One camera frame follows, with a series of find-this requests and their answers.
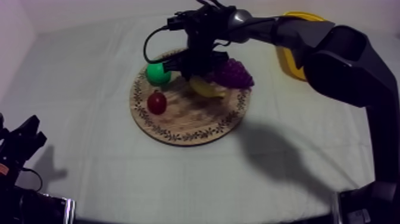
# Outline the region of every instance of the round wooden tray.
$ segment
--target round wooden tray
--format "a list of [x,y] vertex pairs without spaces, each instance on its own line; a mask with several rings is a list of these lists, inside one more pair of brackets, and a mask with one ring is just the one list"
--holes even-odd
[[[137,125],[161,142],[191,146],[214,141],[230,132],[246,113],[250,90],[228,89],[225,98],[205,98],[194,92],[177,71],[172,72],[169,84],[150,85],[146,68],[139,72],[130,90],[130,111]],[[154,115],[147,109],[147,98],[154,90],[167,98],[167,110],[162,115]]]

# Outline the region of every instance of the yellow container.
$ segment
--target yellow container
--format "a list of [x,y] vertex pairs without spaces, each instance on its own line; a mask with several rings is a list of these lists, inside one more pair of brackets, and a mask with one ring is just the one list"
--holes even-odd
[[[305,13],[300,11],[290,11],[285,13],[284,15],[300,17],[308,21],[326,21],[324,18],[314,15],[311,13]],[[277,47],[276,48],[279,63],[283,69],[283,71],[299,80],[307,81],[305,79],[303,68],[297,69],[295,59],[293,58],[292,51],[287,48]]]

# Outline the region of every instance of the purple grapes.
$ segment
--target purple grapes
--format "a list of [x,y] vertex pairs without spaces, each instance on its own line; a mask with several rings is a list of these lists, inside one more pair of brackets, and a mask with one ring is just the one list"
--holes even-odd
[[233,58],[216,69],[208,79],[227,88],[248,89],[254,86],[253,77],[245,66]]

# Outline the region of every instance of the white table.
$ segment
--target white table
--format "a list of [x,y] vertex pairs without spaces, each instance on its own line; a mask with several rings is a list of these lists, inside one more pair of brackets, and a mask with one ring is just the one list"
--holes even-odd
[[[43,191],[77,200],[77,215],[120,223],[266,223],[329,211],[333,191],[373,180],[365,112],[285,75],[275,48],[226,48],[255,80],[244,121],[210,144],[154,141],[133,121],[129,90],[142,45],[166,17],[127,18],[39,36],[0,104],[10,129],[36,114],[48,141],[31,160]],[[400,41],[372,43],[400,74]],[[185,45],[163,32],[149,54]],[[37,186],[24,175],[21,185]]]

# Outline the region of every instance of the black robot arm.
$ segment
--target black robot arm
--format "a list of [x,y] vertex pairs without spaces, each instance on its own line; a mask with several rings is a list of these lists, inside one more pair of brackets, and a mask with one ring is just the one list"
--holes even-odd
[[190,79],[228,60],[216,52],[216,40],[245,43],[256,39],[292,51],[297,68],[304,68],[307,82],[319,93],[365,107],[374,157],[375,181],[361,189],[340,194],[342,223],[358,210],[369,212],[368,222],[400,222],[400,111],[397,82],[368,37],[329,21],[305,21],[297,17],[253,18],[234,6],[198,2],[197,11],[177,13],[165,29],[184,29],[187,49],[162,60],[165,71],[177,70]]
[[289,48],[296,66],[304,67],[308,83],[317,92],[365,107],[376,180],[397,183],[400,173],[398,87],[394,75],[365,34],[347,26],[335,27],[329,21],[252,18],[243,10],[238,10],[231,19],[235,25],[229,29],[241,28],[222,39],[242,43],[251,38]]

